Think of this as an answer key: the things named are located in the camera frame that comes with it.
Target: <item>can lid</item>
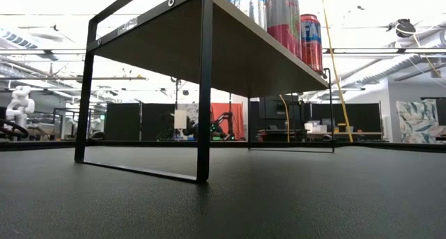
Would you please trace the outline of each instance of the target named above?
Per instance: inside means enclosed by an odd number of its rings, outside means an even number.
[[[305,13],[305,14],[301,14],[300,15],[301,17],[314,17],[314,18],[318,18],[316,15],[314,15],[314,14],[311,14],[311,13]]]

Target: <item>orange curtain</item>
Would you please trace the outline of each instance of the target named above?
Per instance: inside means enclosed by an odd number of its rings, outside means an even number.
[[[213,121],[215,121],[224,112],[229,111],[229,103],[212,103],[210,111],[212,112]],[[232,128],[236,139],[245,137],[245,129],[243,128],[243,105],[241,103],[232,103],[231,112]],[[223,132],[228,133],[227,121],[223,121],[220,127],[223,129]]]

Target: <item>white robot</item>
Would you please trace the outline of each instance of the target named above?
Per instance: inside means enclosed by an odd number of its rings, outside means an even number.
[[[29,98],[30,92],[30,86],[18,86],[15,88],[13,91],[13,99],[6,108],[7,121],[15,121],[19,126],[26,128],[28,114],[32,114],[36,107],[34,100]],[[5,128],[10,129],[10,126],[5,124]]]
[[[78,125],[77,121],[75,121],[73,118],[70,118],[68,122],[72,124],[75,130],[77,130],[77,125]],[[91,134],[92,131],[96,128],[96,126],[100,123],[101,123],[100,118],[92,119],[90,122],[89,134]]]

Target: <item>screw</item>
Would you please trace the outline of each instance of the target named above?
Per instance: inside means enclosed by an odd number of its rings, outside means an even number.
[[[167,2],[167,5],[172,7],[175,4],[175,0],[169,0],[169,2]]]

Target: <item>soda can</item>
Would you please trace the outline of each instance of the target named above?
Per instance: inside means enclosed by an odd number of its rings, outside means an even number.
[[[266,15],[268,33],[301,59],[299,1],[266,0]]]
[[[322,73],[321,24],[317,16],[300,16],[302,36],[302,61],[316,72]]]
[[[265,0],[231,0],[231,3],[261,28],[266,29]]]

